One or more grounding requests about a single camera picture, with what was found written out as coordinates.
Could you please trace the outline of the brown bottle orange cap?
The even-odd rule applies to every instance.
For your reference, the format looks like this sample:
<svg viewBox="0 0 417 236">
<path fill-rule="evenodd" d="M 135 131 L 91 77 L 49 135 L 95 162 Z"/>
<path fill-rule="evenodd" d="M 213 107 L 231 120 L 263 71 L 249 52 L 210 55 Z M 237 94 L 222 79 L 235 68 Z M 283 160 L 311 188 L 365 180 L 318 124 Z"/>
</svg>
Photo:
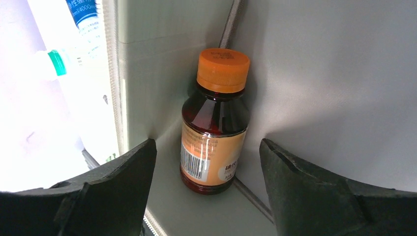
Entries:
<svg viewBox="0 0 417 236">
<path fill-rule="evenodd" d="M 245 54 L 209 48 L 199 55 L 194 92 L 182 110 L 180 176 L 192 191 L 215 195 L 233 183 L 250 121 L 242 97 Z"/>
</svg>

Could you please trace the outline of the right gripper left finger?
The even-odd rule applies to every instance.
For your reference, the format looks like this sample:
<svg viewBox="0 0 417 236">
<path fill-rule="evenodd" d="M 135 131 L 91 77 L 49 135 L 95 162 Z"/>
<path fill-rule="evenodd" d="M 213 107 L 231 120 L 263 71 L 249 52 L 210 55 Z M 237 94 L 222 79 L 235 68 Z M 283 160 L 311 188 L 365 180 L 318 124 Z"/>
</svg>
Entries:
<svg viewBox="0 0 417 236">
<path fill-rule="evenodd" d="M 1 192 L 1 235 L 140 235 L 156 156 L 156 143 L 148 139 L 50 188 Z"/>
</svg>

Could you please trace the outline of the grey plastic medicine box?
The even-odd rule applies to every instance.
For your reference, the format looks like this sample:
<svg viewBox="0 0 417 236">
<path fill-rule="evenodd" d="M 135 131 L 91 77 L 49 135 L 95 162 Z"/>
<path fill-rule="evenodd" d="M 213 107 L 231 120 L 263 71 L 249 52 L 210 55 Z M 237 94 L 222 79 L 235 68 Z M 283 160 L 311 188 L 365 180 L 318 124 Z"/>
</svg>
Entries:
<svg viewBox="0 0 417 236">
<path fill-rule="evenodd" d="M 285 236 L 275 204 L 284 165 L 261 163 L 269 139 L 341 176 L 417 189 L 414 0 L 105 0 L 119 148 L 154 139 L 145 211 L 156 236 Z M 237 180 L 202 196 L 179 177 L 181 107 L 207 47 L 251 59 L 250 123 Z"/>
</svg>

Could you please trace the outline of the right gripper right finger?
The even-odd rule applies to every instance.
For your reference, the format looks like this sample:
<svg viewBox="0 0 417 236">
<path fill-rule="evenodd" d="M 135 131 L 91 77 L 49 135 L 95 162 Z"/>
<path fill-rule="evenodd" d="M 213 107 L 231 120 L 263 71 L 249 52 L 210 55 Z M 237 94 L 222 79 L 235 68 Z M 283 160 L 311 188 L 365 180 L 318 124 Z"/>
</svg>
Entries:
<svg viewBox="0 0 417 236">
<path fill-rule="evenodd" d="M 259 153 L 278 235 L 416 235 L 415 192 L 340 176 L 269 139 L 261 141 Z"/>
</svg>

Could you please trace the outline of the blue white bandage roll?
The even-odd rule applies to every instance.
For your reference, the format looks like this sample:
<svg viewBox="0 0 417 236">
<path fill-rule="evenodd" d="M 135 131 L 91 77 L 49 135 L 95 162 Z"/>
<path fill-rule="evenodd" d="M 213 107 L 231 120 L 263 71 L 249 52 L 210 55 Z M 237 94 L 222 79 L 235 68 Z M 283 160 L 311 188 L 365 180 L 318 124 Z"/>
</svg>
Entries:
<svg viewBox="0 0 417 236">
<path fill-rule="evenodd" d="M 49 49 L 80 46 L 91 57 L 103 45 L 100 0 L 29 0 L 42 40 Z"/>
</svg>

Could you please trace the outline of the white bottle green label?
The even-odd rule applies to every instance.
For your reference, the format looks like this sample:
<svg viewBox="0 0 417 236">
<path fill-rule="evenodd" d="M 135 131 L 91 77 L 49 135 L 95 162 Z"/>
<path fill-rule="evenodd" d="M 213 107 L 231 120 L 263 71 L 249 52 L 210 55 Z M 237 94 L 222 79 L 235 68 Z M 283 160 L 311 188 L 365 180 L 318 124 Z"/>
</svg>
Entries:
<svg viewBox="0 0 417 236">
<path fill-rule="evenodd" d="M 102 165 L 119 154 L 109 92 L 78 48 L 37 51 L 30 59 L 46 80 L 57 80 L 84 148 Z"/>
</svg>

